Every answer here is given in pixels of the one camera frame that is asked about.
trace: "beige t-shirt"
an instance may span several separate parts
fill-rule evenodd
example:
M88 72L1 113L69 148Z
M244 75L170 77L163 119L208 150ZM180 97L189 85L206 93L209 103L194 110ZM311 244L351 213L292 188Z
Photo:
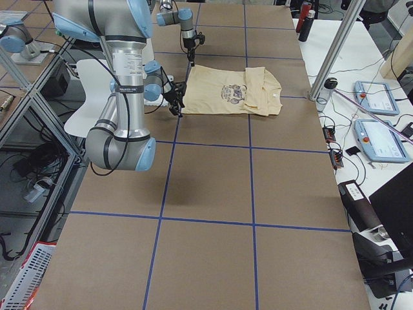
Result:
M278 115L281 85L264 67L244 72L196 65L188 77L184 114Z

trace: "power strip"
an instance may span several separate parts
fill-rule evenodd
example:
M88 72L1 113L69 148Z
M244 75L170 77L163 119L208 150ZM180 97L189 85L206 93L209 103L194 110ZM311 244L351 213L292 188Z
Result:
M332 142L332 141L337 141L336 136L334 135L334 129L333 128L329 128L329 127L324 126L323 127L323 134L324 134L325 141L327 143Z
M342 160L343 156L338 151L330 150L328 152L328 155L330 156L330 161L331 161L331 164L334 170L344 167L343 160Z
M53 184L52 179L48 177L41 178L33 185L33 189L23 198L30 203L35 202L38 197L45 192L45 190L49 189Z

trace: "metal frame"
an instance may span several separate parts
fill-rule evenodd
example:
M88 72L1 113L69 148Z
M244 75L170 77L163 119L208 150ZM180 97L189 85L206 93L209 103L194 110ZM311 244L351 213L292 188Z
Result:
M351 1L348 11L341 22L337 34L331 43L330 49L327 52L327 56L318 72L317 78L311 88L309 99L315 101L323 88L324 82L330 74L331 68L336 62L336 59L343 47L348 34L350 33L354 22L356 21L361 9L363 8L366 0Z
M70 44L71 42L67 41L63 45L63 48L60 49L59 54L61 55L65 51L65 49L70 46ZM21 72L19 67L11 60L10 56L0 47L0 64L2 64L6 71L15 79L15 81L21 87L21 89L26 91L25 96L20 100L15 110L12 111L7 122L0 128L0 147L4 145L7 138L16 128L18 122L23 118L25 113L31 107L35 111L35 113L39 114L40 118L44 121L45 125L50 129L52 134L56 137L59 143L62 144L62 146L68 153L67 161L55 183L55 187L53 191L49 192L49 196L45 201L43 212L40 216L38 216L35 219L36 227L29 239L28 247L26 248L25 253L23 253L21 257L17 259L17 262L19 264L25 259L26 255L30 252L33 244L38 239L40 239L41 235L43 234L48 219L50 218L50 215L54 210L57 200L61 195L61 191L64 185L67 183L67 181L69 181L68 178L69 175L71 175L71 172L73 171L73 164L77 163L79 159L83 161L83 152L77 144L76 140L65 132L61 120L52 110L47 100L40 93L40 90L43 88L48 78L55 70L56 66L59 64L60 57L61 56L56 55L51 60L51 62L46 66L46 68L42 71L39 77L33 83L31 83L26 78L26 76ZM22 217L22 215L23 214L19 214L18 212L12 211L0 213L0 216L5 218L20 218ZM24 216L28 219L34 219L34 214L24 214ZM10 285L13 282L13 279L17 276L17 273L14 274L13 270L10 270L10 274L8 275L8 279L11 279ZM5 293L7 293L9 287L10 286L8 285L7 287L2 287L0 289L0 299L4 297L2 296L4 291Z

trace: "red water bottle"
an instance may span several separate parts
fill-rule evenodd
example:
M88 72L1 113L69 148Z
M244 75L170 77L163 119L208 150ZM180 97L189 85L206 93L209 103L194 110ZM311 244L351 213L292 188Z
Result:
M301 13L299 15L298 24L296 27L296 32L299 33L301 31L301 27L303 26L304 19L307 17L308 12L311 10L311 3L304 2L301 6Z

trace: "aluminum pole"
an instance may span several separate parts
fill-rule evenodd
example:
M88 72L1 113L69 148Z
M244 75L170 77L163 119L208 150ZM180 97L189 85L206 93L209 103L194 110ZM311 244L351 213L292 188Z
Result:
M344 42L348 37L348 34L350 33L351 28L353 27L353 24L356 21L365 2L366 0L351 1L344 20L340 24L333 43L328 50L327 56L324 59L320 71L318 72L317 78L311 88L309 95L310 100L315 101L317 99L321 88L323 87L325 80L330 74L331 68L333 67L333 64L336 61L338 54L340 53L340 50L343 47Z
M375 116L373 113L371 113L370 111L366 110L362 105L360 105L359 103L355 102L354 100L351 100L349 97L345 96L344 94L340 93L338 90L334 90L334 92L336 94L339 94L341 97L343 97L344 99L346 99L347 101L351 102L353 105L355 105L358 109L362 110L364 113L368 114L371 118L375 119L376 121L378 121L379 123L383 124L383 126L386 126L388 130L394 132L395 134L397 134L400 138L402 138L403 140L406 140L406 142L410 143L411 145L413 145L413 141L408 139L407 137L405 137L400 131L398 131L397 129L395 129L393 126L390 126L388 123L386 123L385 121L379 119L377 116Z

